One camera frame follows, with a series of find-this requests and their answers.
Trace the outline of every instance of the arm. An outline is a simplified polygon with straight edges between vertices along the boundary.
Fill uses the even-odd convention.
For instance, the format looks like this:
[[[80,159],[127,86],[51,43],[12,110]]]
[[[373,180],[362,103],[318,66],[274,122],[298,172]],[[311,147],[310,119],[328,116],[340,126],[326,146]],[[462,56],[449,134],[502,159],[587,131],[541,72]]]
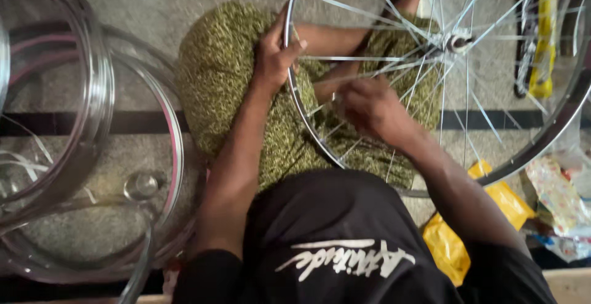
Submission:
[[[258,189],[259,159],[271,100],[306,41],[280,48],[285,11],[261,38],[255,70],[232,130],[211,169],[189,256],[224,249],[242,259],[247,211]]]
[[[498,244],[529,256],[525,242],[497,204],[408,115],[385,78],[353,81],[339,93],[344,113],[357,130],[382,139],[412,161],[441,216],[464,243]]]

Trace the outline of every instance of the green patterned cloth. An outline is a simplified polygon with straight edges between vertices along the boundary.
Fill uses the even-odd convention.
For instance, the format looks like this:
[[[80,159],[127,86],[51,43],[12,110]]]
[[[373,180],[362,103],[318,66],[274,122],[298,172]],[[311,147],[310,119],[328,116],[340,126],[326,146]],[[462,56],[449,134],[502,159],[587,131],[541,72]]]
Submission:
[[[204,14],[184,37],[179,53],[179,70],[175,83],[180,90],[181,101],[191,134],[199,148],[214,158],[221,150],[230,131],[254,67],[254,48],[275,20],[275,15],[262,12],[253,5],[236,2],[224,3]],[[420,28],[428,28],[428,20],[411,19]],[[374,31],[365,50],[367,57],[400,57],[416,48],[416,43],[403,30]],[[418,51],[410,60],[422,57]],[[388,63],[367,61],[360,73],[371,72]],[[425,65],[423,75],[430,65]],[[313,83],[329,71],[329,64],[320,61],[300,61],[297,84],[301,100],[307,110],[317,107]],[[440,90],[432,93],[437,81],[439,66],[433,67],[416,87],[409,113],[418,109],[415,119],[427,129],[434,129],[438,121]],[[404,71],[386,73],[389,80]],[[401,96],[415,82],[418,67],[397,80],[392,87],[401,90]],[[327,133],[340,123],[329,111],[318,111],[314,125],[320,133]],[[332,134],[327,143],[342,155],[359,135],[350,125],[344,125]],[[363,140],[344,159],[351,168],[365,170],[386,178],[392,152],[369,139]],[[259,183],[261,190],[290,174],[333,166],[317,148],[300,118],[287,88],[275,97],[265,131]],[[396,156],[388,176],[390,184],[410,187],[414,177],[410,162]]]

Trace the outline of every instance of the hand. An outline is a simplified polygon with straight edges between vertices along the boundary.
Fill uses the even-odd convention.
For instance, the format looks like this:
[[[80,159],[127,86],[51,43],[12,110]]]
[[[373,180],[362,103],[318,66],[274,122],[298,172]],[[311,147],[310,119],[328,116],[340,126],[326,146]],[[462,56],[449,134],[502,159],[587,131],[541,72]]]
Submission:
[[[337,95],[341,99],[338,107],[358,132],[381,139],[394,148],[404,149],[423,132],[383,75],[346,83],[337,90]]]
[[[251,87],[262,88],[270,96],[274,96],[283,86],[287,80],[288,68],[308,46],[306,41],[293,41],[287,49],[283,48],[281,36],[286,15],[287,5],[277,15],[267,34],[261,37],[256,51]]]

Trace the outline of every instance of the yellow plastic bag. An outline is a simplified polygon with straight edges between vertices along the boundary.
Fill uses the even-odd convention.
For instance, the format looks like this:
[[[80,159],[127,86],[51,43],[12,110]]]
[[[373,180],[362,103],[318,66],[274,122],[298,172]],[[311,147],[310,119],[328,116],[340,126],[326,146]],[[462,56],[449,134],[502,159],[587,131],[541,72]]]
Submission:
[[[482,160],[470,168],[468,174],[476,179],[482,177],[484,172],[491,171],[491,166]],[[535,215],[534,211],[504,181],[486,187],[484,190],[517,230],[523,226],[525,220]],[[461,286],[470,268],[470,258],[462,240],[443,221],[439,213],[425,226],[423,239],[435,259],[437,268],[447,275],[456,287]]]

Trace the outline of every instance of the bicycle wheel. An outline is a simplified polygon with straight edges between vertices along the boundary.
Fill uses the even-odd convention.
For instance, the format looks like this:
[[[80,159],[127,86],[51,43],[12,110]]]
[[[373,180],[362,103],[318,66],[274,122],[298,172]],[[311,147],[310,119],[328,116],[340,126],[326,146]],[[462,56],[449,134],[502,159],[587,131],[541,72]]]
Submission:
[[[289,74],[307,131],[342,168],[373,172],[395,187],[414,188],[403,191],[408,195],[427,197],[404,157],[357,134],[330,102],[319,102],[323,85],[386,73],[409,114],[464,167],[479,166],[483,186],[542,154],[589,94],[591,14],[585,0],[421,0],[416,16],[400,13],[398,4],[289,2],[285,44],[309,26],[367,29],[364,52],[326,54],[342,50],[328,44],[321,55],[300,57],[300,71],[304,67],[307,75],[293,69]],[[567,25],[577,27],[563,28]],[[576,53],[561,51],[566,42],[575,44]],[[351,62],[359,63],[354,74],[324,75]]]

